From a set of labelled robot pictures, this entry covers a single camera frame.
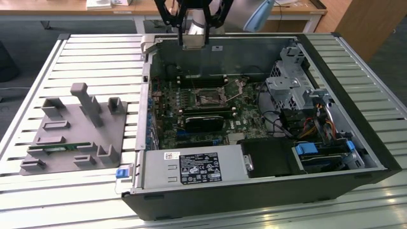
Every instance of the wooden desk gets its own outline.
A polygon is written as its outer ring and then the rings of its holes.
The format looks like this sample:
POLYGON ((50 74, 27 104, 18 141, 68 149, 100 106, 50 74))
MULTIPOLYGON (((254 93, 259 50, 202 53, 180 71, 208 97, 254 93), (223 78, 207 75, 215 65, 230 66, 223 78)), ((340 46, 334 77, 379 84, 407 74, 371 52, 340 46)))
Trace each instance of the wooden desk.
POLYGON ((0 0, 0 15, 116 15, 135 13, 136 2, 130 6, 112 5, 112 9, 87 10, 86 0, 0 0))
MULTIPOLYGON (((314 32, 327 11, 319 10, 310 0, 300 0, 300 3, 300 6, 288 4, 290 8, 274 7, 268 20, 306 21, 303 32, 314 32)), ((144 21, 160 19, 154 0, 134 0, 130 6, 114 5, 112 9, 90 11, 86 0, 0 0, 0 20, 4 21, 134 20, 138 33, 146 33, 144 21)))

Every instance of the blue object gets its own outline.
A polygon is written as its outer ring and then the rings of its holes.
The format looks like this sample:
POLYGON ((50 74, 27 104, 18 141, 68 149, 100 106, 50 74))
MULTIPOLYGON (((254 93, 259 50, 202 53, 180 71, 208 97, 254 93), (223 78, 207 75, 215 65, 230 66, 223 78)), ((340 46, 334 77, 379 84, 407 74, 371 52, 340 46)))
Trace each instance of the blue object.
POLYGON ((119 168, 116 170, 116 179, 128 178, 130 171, 127 168, 119 168))
POLYGON ((354 150, 357 149, 355 144, 354 144, 352 141, 347 141, 347 142, 346 142, 346 145, 348 146, 350 151, 354 151, 354 150))
POLYGON ((187 131, 184 131, 184 130, 178 130, 176 131, 176 135, 187 135, 188 133, 187 133, 187 131))
POLYGON ((218 146, 219 143, 220 143, 220 139, 216 139, 216 140, 212 141, 214 146, 218 146))
POLYGON ((300 143, 295 150, 298 152, 298 155, 303 154, 318 154, 318 149, 314 143, 300 143))
POLYGON ((272 5, 274 5, 274 1, 272 0, 266 0, 260 4, 259 8, 254 12, 251 18, 248 19, 248 21, 247 21, 247 23, 244 25, 244 28, 243 28, 244 31, 258 32, 259 29, 262 29, 262 27, 263 27, 263 25, 264 25, 264 23, 267 21, 272 5))

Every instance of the warning label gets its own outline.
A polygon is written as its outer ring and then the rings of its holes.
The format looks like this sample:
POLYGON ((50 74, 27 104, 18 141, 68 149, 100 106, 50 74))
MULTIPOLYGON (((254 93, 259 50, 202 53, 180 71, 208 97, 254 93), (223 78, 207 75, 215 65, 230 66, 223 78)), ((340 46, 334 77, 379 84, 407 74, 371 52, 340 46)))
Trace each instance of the warning label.
POLYGON ((222 181, 218 153, 179 156, 183 185, 222 181))

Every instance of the green circuit board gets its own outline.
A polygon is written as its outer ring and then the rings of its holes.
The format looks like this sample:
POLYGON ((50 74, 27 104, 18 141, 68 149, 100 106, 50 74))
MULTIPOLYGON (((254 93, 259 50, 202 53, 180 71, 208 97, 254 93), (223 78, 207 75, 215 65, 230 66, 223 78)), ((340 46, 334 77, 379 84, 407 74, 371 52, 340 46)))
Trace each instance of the green circuit board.
POLYGON ((156 117, 160 139, 160 149, 196 147, 200 143, 207 146, 230 145, 228 134, 243 133, 244 138, 262 138, 268 136, 266 125, 260 118, 258 105, 258 83, 247 83, 243 87, 235 85, 236 78, 226 88, 180 89, 175 82, 162 83, 162 90, 156 101, 156 117), (216 97, 216 91, 224 92, 224 100, 216 97), (207 107, 234 107, 234 117, 224 119, 223 128, 216 132, 187 133, 183 129, 184 116, 182 109, 195 109, 199 105, 207 107))

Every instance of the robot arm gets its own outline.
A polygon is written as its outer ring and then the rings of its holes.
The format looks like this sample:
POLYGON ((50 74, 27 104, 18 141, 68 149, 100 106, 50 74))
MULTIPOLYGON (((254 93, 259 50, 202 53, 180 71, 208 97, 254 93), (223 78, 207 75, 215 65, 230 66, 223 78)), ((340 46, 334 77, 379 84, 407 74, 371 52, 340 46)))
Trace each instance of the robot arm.
POLYGON ((208 44, 210 28, 219 28, 224 22, 244 31, 256 32, 271 13, 274 0, 176 0, 178 11, 171 14, 166 0, 155 0, 163 22, 178 28, 179 45, 183 45, 182 24, 187 10, 202 10, 204 15, 204 43, 208 44))

